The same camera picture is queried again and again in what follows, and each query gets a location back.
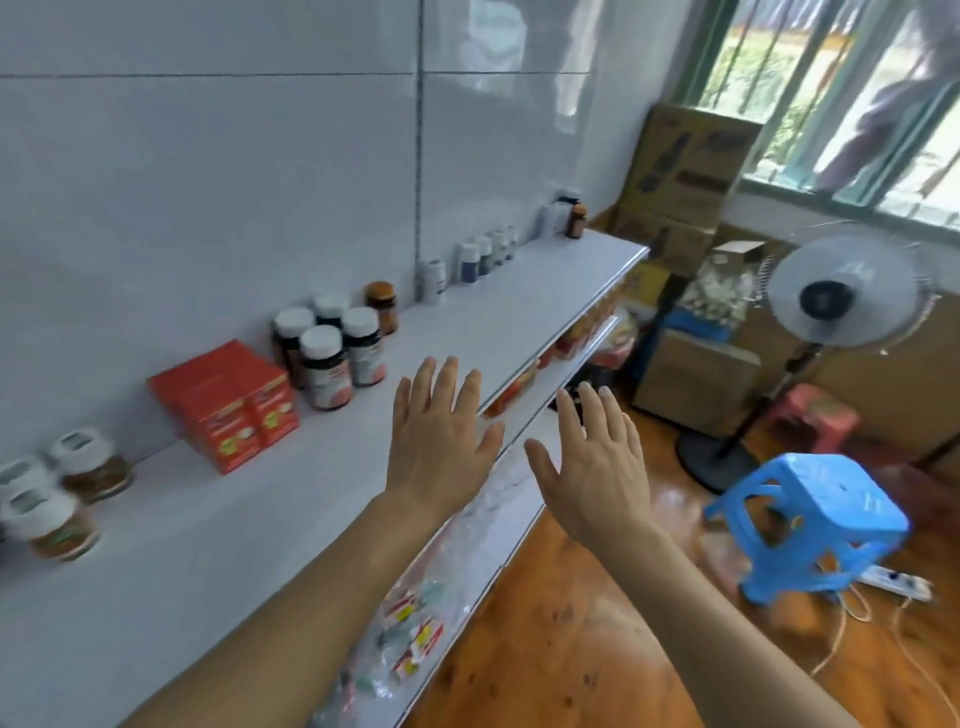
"hand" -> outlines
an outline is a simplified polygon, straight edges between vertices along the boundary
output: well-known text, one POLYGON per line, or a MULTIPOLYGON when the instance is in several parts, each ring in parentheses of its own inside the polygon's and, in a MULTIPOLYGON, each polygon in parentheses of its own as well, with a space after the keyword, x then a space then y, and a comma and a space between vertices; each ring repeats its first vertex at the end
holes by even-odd
POLYGON ((580 385, 584 426, 573 399, 557 393, 561 470, 550 462, 543 443, 527 440, 524 448, 543 500, 564 531, 595 555, 621 535, 650 519, 650 486, 643 467, 640 438, 607 387, 600 395, 580 385))
POLYGON ((478 446, 480 373, 474 369, 467 375, 454 406, 457 360, 446 360, 431 394, 436 367, 427 358, 413 382, 404 377, 396 388, 387 493, 409 497, 439 527, 486 482, 503 445, 503 424, 488 427, 478 446))

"stacked cardboard boxes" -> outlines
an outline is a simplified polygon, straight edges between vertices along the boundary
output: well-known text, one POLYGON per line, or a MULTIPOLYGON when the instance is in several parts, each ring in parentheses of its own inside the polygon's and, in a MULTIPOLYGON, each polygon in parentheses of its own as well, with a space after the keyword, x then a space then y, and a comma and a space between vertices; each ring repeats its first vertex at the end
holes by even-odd
MULTIPOLYGON (((628 276, 638 281, 628 285, 628 298, 664 303, 668 296, 660 292, 672 277, 683 279, 681 286, 696 277, 761 128, 698 109, 653 107, 611 227, 617 237, 650 247, 648 261, 628 276)), ((711 431, 742 403, 757 368, 751 352, 667 331, 634 405, 711 431)))

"wall tile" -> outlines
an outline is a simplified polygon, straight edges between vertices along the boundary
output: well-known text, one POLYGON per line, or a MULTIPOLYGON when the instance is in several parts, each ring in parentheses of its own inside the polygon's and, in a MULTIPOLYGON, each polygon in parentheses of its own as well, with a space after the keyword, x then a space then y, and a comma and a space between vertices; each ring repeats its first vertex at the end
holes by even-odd
POLYGON ((588 73, 606 0, 425 0, 424 67, 588 73))
POLYGON ((0 81, 0 458, 317 290, 412 297, 411 76, 0 81))
POLYGON ((589 74, 428 74, 423 88, 421 258, 537 212, 572 182, 589 74))
POLYGON ((415 70, 417 0, 30 0, 0 10, 0 74, 415 70))

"electrical cable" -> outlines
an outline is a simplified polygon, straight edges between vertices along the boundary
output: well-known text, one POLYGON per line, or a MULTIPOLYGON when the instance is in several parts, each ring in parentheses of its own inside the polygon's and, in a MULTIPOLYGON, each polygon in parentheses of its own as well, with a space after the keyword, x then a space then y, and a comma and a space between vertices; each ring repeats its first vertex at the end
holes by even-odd
MULTIPOLYGON (((843 595, 837 593, 837 598, 840 600, 840 626, 837 628, 836 637, 833 638, 833 644, 830 646, 830 652, 823 660, 820 661, 820 664, 817 665, 813 670, 810 671, 810 677, 816 677, 824 667, 826 667, 829 662, 836 657, 837 652, 840 650, 840 643, 843 641, 844 634, 847 631, 847 621, 848 617, 856 619, 857 621, 869 623, 873 621, 874 612, 870 607, 870 602, 864 598, 863 594, 854 586, 850 586, 850 591, 860 600, 861 606, 863 606, 863 613, 858 615, 847 605, 847 602, 844 601, 843 595)), ((894 612, 893 617, 890 619, 890 631, 893 632, 894 642, 897 643, 897 647, 900 648, 900 652, 903 653, 903 657, 907 659, 907 662, 917 670, 921 676, 933 686, 933 689, 940 695, 943 701, 947 704, 947 707, 950 710, 950 714, 953 716, 953 726, 954 728, 960 728, 960 713, 957 712, 956 706, 953 705, 953 701, 950 700, 947 691, 944 690, 943 686, 934 679, 933 675, 926 671, 924 666, 922 666, 917 659, 910 654, 910 651, 906 648, 906 644, 903 641, 903 638, 900 636, 900 618, 903 613, 906 611, 906 608, 910 606, 913 602, 913 599, 909 596, 897 607, 894 612)))

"window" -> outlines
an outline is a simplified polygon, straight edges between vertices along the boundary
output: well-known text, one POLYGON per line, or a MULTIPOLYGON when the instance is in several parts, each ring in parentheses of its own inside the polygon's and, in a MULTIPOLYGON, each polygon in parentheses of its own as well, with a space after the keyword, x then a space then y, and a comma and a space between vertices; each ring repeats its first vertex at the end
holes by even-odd
POLYGON ((764 124, 748 179, 960 231, 960 3, 717 0, 707 21, 683 100, 764 124), (912 103, 878 110, 882 89, 912 103), (869 164, 833 162, 861 145, 869 164))

